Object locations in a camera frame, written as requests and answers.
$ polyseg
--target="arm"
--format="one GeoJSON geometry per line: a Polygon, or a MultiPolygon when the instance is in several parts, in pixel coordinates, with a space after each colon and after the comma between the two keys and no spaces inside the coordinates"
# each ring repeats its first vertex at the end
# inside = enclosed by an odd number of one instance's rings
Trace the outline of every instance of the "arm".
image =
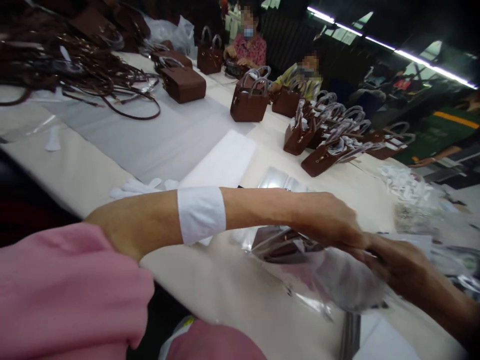
{"type": "MultiPolygon", "coordinates": [[[[389,272],[390,287],[465,346],[477,329],[480,304],[459,291],[414,245],[374,234],[368,237],[369,249],[379,255],[380,264],[389,272]]],[[[370,256],[359,260],[369,267],[378,265],[370,256]]]]}
{"type": "Polygon", "coordinates": [[[447,147],[445,150],[443,151],[440,151],[437,155],[435,156],[432,156],[432,157],[427,157],[427,158],[424,158],[420,161],[418,161],[416,164],[414,165],[410,165],[410,168],[412,169],[417,169],[417,168],[423,168],[424,166],[427,166],[429,164],[433,164],[433,163],[436,163],[437,161],[440,161],[442,160],[443,158],[447,158],[449,157],[450,155],[453,155],[455,153],[458,153],[459,151],[461,151],[462,149],[458,146],[450,146],[450,147],[447,147]]]}
{"type": "MultiPolygon", "coordinates": [[[[355,213],[330,193],[221,188],[221,194],[227,230],[287,225],[325,245],[365,247],[355,213]]],[[[158,248],[183,243],[176,190],[111,202],[85,222],[100,226],[118,252],[137,261],[158,248]]]]}

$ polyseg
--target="floral shirt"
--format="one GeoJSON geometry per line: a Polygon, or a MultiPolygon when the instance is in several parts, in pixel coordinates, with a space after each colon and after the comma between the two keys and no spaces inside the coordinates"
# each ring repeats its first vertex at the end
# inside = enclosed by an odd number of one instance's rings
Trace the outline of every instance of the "floral shirt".
{"type": "Polygon", "coordinates": [[[243,34],[239,33],[232,45],[235,48],[238,59],[247,58],[258,66],[265,65],[267,42],[260,35],[257,35],[250,47],[247,47],[247,40],[245,40],[243,34]]]}

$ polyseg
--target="white plastic bag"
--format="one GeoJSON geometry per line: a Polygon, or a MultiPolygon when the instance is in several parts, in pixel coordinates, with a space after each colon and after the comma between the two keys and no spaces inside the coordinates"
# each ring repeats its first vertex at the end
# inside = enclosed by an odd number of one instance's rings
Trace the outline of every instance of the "white plastic bag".
{"type": "Polygon", "coordinates": [[[180,16],[178,26],[166,20],[154,20],[143,14],[146,24],[150,27],[150,37],[144,42],[148,46],[155,47],[165,40],[170,40],[176,51],[189,55],[194,42],[194,25],[180,16]]]}

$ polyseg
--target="white tag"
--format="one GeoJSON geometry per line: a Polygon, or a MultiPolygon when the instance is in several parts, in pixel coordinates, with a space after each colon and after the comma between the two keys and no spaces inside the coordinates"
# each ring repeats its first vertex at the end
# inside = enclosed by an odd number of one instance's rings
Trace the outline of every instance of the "white tag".
{"type": "Polygon", "coordinates": [[[69,63],[72,62],[72,59],[70,58],[70,54],[69,54],[69,52],[67,51],[67,49],[65,48],[65,46],[63,46],[63,45],[60,46],[60,52],[61,52],[61,54],[63,55],[63,58],[64,58],[65,60],[67,60],[69,63]]]}

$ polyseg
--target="face mask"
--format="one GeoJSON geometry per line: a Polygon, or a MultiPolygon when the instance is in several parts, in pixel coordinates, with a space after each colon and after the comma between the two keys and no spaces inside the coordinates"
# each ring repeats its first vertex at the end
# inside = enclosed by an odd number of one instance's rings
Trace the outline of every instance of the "face mask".
{"type": "Polygon", "coordinates": [[[254,37],[254,30],[251,27],[246,27],[243,29],[243,37],[247,40],[254,37]]]}

